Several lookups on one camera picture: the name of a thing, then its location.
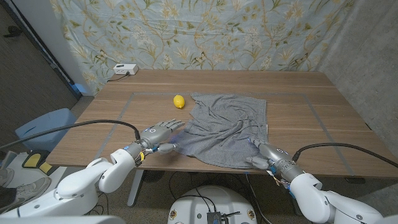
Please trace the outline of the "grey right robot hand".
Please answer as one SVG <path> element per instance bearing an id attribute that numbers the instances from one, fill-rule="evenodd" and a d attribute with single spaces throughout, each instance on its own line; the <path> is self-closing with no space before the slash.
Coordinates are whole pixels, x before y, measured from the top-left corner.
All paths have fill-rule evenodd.
<path id="1" fill-rule="evenodd" d="M 246 160 L 258 169 L 271 169 L 274 167 L 276 171 L 283 171 L 296 163 L 292 157 L 280 148 L 269 144 L 260 139 L 249 139 L 259 150 L 260 155 L 247 157 Z"/>

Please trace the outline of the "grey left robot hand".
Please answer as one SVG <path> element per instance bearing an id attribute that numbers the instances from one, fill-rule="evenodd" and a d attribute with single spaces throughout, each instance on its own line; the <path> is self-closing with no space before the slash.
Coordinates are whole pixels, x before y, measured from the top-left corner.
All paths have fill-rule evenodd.
<path id="1" fill-rule="evenodd" d="M 139 140 L 141 146 L 146 151 L 158 152 L 159 154 L 167 154 L 172 152 L 176 146 L 172 143 L 164 143 L 171 134 L 181 128 L 185 123 L 181 120 L 170 119 L 161 121 L 151 126 L 141 133 Z"/>

